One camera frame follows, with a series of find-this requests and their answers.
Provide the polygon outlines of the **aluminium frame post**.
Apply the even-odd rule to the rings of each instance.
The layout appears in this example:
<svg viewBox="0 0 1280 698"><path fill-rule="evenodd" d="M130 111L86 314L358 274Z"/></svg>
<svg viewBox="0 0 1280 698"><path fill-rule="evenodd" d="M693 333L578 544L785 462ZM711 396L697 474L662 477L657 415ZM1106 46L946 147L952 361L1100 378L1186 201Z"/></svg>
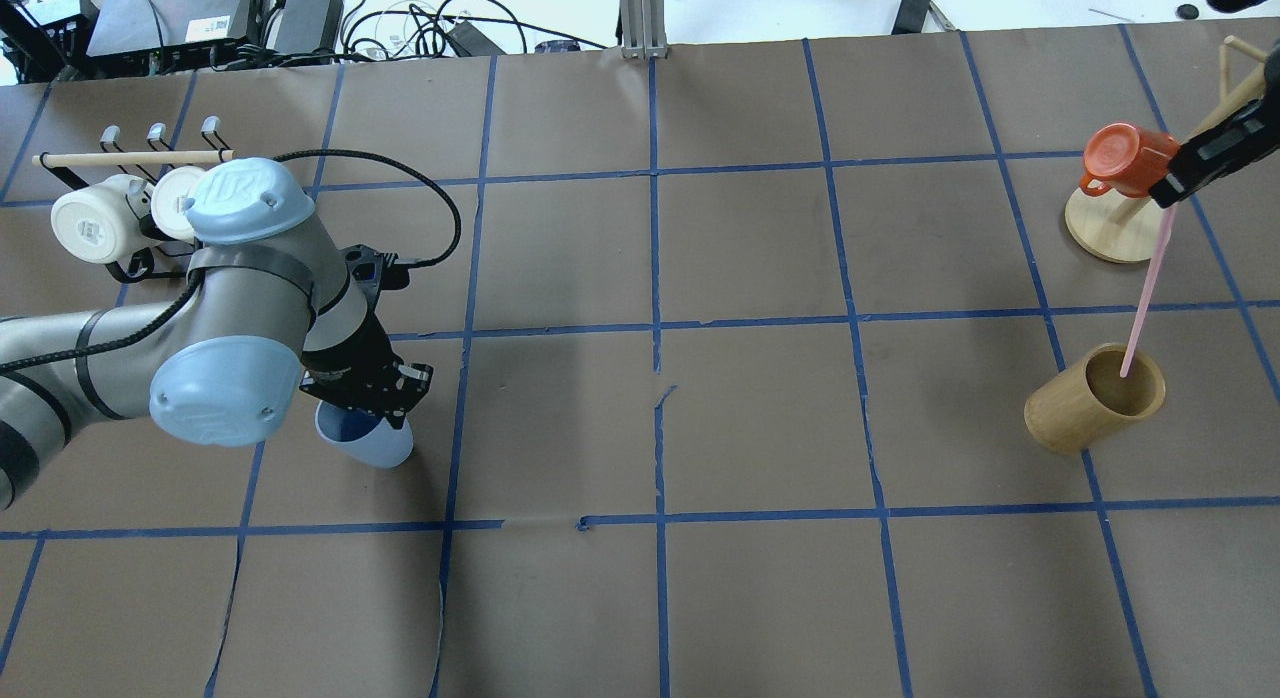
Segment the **aluminium frame post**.
<svg viewBox="0 0 1280 698"><path fill-rule="evenodd" d="M620 0L620 51L626 59L666 59L666 0Z"/></svg>

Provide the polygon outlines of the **black power adapter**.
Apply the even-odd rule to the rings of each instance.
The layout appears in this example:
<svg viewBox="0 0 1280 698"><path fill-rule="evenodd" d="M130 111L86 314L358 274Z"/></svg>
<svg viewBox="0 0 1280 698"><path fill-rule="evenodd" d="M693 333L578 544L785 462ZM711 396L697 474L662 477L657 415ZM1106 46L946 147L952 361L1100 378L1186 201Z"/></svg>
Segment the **black power adapter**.
<svg viewBox="0 0 1280 698"><path fill-rule="evenodd" d="M343 0L275 0L266 47L283 55L330 54Z"/></svg>

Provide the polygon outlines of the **pink chopstick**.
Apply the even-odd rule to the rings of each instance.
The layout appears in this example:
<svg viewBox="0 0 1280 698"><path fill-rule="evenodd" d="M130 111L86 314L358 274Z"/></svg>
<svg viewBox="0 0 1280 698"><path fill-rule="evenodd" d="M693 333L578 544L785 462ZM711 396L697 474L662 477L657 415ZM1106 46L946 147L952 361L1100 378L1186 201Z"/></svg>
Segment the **pink chopstick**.
<svg viewBox="0 0 1280 698"><path fill-rule="evenodd" d="M1176 205L1171 205L1170 207L1166 207L1162 211L1153 254L1151 255L1148 261L1144 283L1140 291L1140 297L1135 307L1135 316L1133 319L1132 329L1126 338L1125 351L1119 369L1119 377L1121 379L1129 378L1132 373L1132 365L1135 362L1137 352L1140 345L1140 337L1146 328L1149 307L1152 305L1156 287L1158 284L1158 278L1164 268L1165 256L1169 251L1169 243L1172 236L1172 228L1176 223L1176 219L1178 219Z"/></svg>

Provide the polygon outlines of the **orange mug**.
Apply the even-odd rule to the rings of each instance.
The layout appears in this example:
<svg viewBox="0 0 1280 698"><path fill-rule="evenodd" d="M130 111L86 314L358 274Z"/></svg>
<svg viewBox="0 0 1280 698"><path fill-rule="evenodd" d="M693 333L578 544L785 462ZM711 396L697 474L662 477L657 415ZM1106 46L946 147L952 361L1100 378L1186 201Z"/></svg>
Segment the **orange mug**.
<svg viewBox="0 0 1280 698"><path fill-rule="evenodd" d="M1166 132L1116 120L1085 142L1079 191L1089 197L1116 191L1126 199L1144 199L1167 175L1180 147Z"/></svg>

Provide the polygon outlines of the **black electronics box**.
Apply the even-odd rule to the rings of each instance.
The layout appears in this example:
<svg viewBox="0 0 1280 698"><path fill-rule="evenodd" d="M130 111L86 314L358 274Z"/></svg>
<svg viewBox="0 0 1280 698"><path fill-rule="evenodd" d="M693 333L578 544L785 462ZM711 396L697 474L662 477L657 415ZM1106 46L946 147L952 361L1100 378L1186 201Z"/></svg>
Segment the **black electronics box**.
<svg viewBox="0 0 1280 698"><path fill-rule="evenodd" d="M102 0L86 55L101 64L224 59L262 41L268 0Z"/></svg>

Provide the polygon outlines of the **bamboo wooden cup holder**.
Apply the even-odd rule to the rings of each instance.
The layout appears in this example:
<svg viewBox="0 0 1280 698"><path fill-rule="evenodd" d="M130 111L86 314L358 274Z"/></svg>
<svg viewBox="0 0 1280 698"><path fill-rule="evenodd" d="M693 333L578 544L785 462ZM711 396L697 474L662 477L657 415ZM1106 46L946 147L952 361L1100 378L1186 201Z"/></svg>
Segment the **bamboo wooden cup holder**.
<svg viewBox="0 0 1280 698"><path fill-rule="evenodd" d="M1162 369L1137 351L1108 343L1065 368L1025 401L1030 437L1057 455L1075 455L1155 416L1167 398Z"/></svg>

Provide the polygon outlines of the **light blue plastic cup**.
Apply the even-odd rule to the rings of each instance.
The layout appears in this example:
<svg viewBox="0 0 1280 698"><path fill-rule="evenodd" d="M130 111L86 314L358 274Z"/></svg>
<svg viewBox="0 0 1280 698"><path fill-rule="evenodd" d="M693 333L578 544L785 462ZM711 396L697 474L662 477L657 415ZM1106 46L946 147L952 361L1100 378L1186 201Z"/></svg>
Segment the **light blue plastic cup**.
<svg viewBox="0 0 1280 698"><path fill-rule="evenodd" d="M387 418L328 402L317 405L314 425L329 446L370 467L401 466L413 452L410 424L393 426Z"/></svg>

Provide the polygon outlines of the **white mug, on rack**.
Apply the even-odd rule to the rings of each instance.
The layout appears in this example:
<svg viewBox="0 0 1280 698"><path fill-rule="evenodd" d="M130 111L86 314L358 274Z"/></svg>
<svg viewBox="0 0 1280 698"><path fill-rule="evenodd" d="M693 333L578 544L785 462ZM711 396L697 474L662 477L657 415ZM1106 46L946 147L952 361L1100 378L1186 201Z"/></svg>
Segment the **white mug, on rack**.
<svg viewBox="0 0 1280 698"><path fill-rule="evenodd" d="M60 246L82 261L106 265L159 243L146 236L154 184L116 174L73 190L51 207L50 225Z"/></svg>
<svg viewBox="0 0 1280 698"><path fill-rule="evenodd" d="M174 241L193 243L195 229L186 216L197 184L207 173L204 168L174 168L159 179L151 196L151 218L155 227Z"/></svg>

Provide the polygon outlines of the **white mug, left on rack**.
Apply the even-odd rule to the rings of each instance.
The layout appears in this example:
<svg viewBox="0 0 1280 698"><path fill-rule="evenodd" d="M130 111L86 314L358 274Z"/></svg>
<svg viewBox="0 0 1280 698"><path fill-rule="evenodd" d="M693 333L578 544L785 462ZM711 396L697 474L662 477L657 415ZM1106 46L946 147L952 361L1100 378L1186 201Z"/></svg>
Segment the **white mug, left on rack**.
<svg viewBox="0 0 1280 698"><path fill-rule="evenodd" d="M60 246L82 261L106 265L159 243L146 236L154 184L116 174L73 190L51 207L50 225Z"/></svg>

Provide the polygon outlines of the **white mug, right on rack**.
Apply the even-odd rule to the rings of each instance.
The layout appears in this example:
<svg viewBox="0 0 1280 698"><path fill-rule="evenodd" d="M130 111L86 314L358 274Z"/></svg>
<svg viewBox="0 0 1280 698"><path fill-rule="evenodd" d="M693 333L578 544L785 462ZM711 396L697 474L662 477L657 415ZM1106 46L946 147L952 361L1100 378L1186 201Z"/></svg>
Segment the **white mug, right on rack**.
<svg viewBox="0 0 1280 698"><path fill-rule="evenodd" d="M174 241L193 243L195 229L186 216L197 184L207 173L204 168L174 168L159 179L151 196L151 218L155 227Z"/></svg>

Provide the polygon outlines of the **wooden dowel rod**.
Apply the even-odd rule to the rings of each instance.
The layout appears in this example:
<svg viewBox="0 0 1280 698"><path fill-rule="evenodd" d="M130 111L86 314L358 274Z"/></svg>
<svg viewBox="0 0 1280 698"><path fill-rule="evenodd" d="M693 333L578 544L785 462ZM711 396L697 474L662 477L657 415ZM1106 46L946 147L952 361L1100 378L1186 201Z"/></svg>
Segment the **wooden dowel rod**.
<svg viewBox="0 0 1280 698"><path fill-rule="evenodd" d="M110 165L151 166L151 165L214 165L237 159L232 149L192 150L192 151L125 151L96 154L50 154L42 152L29 159L31 164L52 170L54 168L97 168Z"/></svg>

